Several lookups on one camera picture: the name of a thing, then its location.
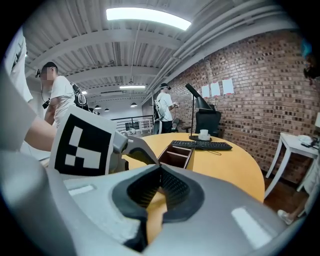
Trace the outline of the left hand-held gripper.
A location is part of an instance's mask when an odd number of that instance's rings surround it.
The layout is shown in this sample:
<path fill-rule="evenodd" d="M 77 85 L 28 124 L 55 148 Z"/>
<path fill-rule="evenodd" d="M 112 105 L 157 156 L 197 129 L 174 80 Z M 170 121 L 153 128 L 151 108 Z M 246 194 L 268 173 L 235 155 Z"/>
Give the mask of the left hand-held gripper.
<path fill-rule="evenodd" d="M 160 164 L 142 138 L 127 137 L 116 126 L 115 121 L 70 106 L 57 128 L 48 167 L 72 177 L 108 175 L 112 153 L 122 153 L 146 165 Z"/>

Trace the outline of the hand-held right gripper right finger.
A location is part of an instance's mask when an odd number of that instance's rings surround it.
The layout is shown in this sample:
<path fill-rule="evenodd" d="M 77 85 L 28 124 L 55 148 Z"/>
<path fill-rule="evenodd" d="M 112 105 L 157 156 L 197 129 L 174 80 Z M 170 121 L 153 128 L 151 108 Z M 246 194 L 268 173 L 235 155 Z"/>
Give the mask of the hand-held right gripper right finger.
<path fill-rule="evenodd" d="M 180 168 L 175 172 L 202 187 L 203 204 L 188 220 L 163 224 L 146 256 L 277 256 L 302 226 L 301 221 L 287 226 L 230 182 Z"/>

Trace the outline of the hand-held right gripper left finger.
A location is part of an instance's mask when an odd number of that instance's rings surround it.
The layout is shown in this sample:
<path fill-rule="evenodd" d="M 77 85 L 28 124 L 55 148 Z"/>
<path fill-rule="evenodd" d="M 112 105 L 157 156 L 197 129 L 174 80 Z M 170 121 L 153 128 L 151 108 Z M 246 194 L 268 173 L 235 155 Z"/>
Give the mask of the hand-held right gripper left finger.
<path fill-rule="evenodd" d="M 142 252 L 103 232 L 80 209 L 60 174 L 34 158 L 0 152 L 0 194 L 23 234 L 47 256 L 161 256 L 154 244 Z"/>

